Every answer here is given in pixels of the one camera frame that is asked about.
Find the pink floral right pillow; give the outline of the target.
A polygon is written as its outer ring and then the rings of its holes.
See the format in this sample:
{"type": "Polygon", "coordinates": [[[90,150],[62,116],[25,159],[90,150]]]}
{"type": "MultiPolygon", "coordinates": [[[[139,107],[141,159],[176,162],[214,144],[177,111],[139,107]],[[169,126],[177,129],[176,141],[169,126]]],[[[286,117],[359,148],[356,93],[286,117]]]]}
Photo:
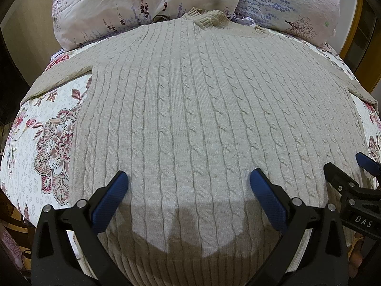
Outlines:
{"type": "Polygon", "coordinates": [[[323,46],[335,35],[340,0],[239,0],[233,19],[323,46]]]}

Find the pink floral pillow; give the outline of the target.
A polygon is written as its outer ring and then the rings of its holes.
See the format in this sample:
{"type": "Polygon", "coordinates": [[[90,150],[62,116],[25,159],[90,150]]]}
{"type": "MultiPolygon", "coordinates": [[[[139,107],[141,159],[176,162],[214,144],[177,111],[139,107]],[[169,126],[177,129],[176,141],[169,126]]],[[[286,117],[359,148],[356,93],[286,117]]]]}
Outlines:
{"type": "Polygon", "coordinates": [[[323,46],[335,35],[340,0],[239,0],[233,19],[323,46]]]}
{"type": "Polygon", "coordinates": [[[192,8],[232,16],[237,4],[238,0],[53,0],[52,19],[57,42],[69,51],[151,24],[159,16],[177,19],[192,8]]]}

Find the pink floral left pillow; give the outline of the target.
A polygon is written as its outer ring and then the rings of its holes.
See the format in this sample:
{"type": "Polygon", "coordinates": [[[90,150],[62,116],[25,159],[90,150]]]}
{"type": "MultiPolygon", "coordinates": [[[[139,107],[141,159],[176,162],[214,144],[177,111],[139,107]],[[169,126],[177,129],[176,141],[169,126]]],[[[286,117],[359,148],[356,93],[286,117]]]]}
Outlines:
{"type": "Polygon", "coordinates": [[[232,16],[237,4],[238,0],[53,0],[52,19],[57,42],[69,51],[151,24],[159,16],[177,19],[192,8],[232,16]]]}

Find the wooden headboard frame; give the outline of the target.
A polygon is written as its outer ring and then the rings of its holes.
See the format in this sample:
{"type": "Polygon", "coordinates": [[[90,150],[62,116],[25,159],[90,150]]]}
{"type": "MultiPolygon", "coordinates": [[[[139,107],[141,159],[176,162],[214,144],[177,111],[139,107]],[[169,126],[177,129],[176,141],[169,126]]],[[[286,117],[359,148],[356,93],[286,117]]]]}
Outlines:
{"type": "Polygon", "coordinates": [[[375,0],[342,0],[330,44],[368,91],[380,83],[380,10],[375,0]]]}

